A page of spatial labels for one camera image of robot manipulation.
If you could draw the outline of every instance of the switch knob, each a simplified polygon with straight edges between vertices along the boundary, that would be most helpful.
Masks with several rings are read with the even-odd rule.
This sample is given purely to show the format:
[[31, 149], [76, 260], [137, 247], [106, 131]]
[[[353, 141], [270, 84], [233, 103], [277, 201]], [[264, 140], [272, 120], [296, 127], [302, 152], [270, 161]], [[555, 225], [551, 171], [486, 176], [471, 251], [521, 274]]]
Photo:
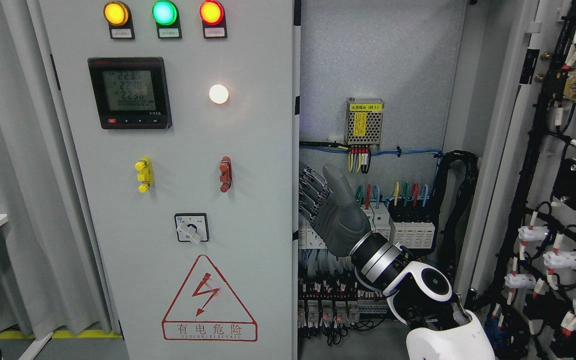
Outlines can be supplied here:
[[191, 225], [180, 223], [176, 230], [186, 239], [193, 244], [199, 244], [203, 240], [201, 235], [197, 234], [197, 229]]

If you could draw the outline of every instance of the red indicator light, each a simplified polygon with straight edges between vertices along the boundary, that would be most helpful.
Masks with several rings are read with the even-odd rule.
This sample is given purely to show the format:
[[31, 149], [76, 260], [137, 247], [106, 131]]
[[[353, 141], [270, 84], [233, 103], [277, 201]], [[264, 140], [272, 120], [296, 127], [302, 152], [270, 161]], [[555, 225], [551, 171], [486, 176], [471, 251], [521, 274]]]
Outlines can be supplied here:
[[217, 0], [206, 0], [199, 7], [201, 20], [208, 25], [217, 25], [224, 20], [224, 7]]

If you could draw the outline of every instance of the yellow wire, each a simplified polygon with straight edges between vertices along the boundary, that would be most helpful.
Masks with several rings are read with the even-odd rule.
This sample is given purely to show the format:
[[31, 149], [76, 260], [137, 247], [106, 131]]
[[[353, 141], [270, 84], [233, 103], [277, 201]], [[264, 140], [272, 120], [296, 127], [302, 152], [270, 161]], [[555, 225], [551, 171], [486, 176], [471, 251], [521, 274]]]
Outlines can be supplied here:
[[395, 192], [392, 194], [395, 197], [393, 205], [397, 207], [397, 198], [400, 196], [400, 182], [395, 182]]

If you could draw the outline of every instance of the gray metal panel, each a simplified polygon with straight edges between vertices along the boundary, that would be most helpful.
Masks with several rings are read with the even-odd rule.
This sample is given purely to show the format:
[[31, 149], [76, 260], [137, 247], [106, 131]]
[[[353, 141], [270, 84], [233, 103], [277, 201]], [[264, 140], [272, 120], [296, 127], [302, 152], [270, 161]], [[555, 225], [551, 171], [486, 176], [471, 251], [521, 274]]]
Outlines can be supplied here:
[[[229, 38], [212, 41], [202, 36], [199, 0], [176, 1], [181, 40], [157, 39], [153, 2], [130, 2], [133, 41], [109, 39], [103, 2], [40, 3], [130, 357], [290, 358], [292, 1], [224, 2]], [[102, 130], [87, 58], [153, 56], [165, 62], [173, 127]], [[226, 104], [208, 99], [213, 84], [229, 88]], [[155, 180], [141, 194], [133, 166], [144, 156]], [[234, 174], [226, 194], [223, 156]], [[178, 212], [207, 213], [210, 242], [178, 243]], [[162, 319], [200, 254], [253, 315], [257, 342], [163, 339]]]
[[[345, 134], [346, 98], [385, 102], [381, 148], [441, 149], [462, 38], [466, 1], [304, 0], [301, 35], [301, 138]], [[313, 167], [346, 157], [302, 150]], [[437, 160], [429, 154], [373, 158], [370, 180], [392, 193], [395, 180], [429, 185]]]

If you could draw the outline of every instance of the red terminal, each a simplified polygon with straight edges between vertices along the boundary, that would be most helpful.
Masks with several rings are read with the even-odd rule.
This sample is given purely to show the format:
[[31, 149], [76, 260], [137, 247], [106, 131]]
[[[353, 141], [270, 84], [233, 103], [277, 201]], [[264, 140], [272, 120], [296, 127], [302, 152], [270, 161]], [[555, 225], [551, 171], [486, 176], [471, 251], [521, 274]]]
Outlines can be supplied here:
[[221, 175], [219, 176], [221, 186], [219, 189], [222, 193], [225, 193], [233, 186], [233, 168], [230, 157], [224, 156], [221, 158], [219, 171], [221, 171]]

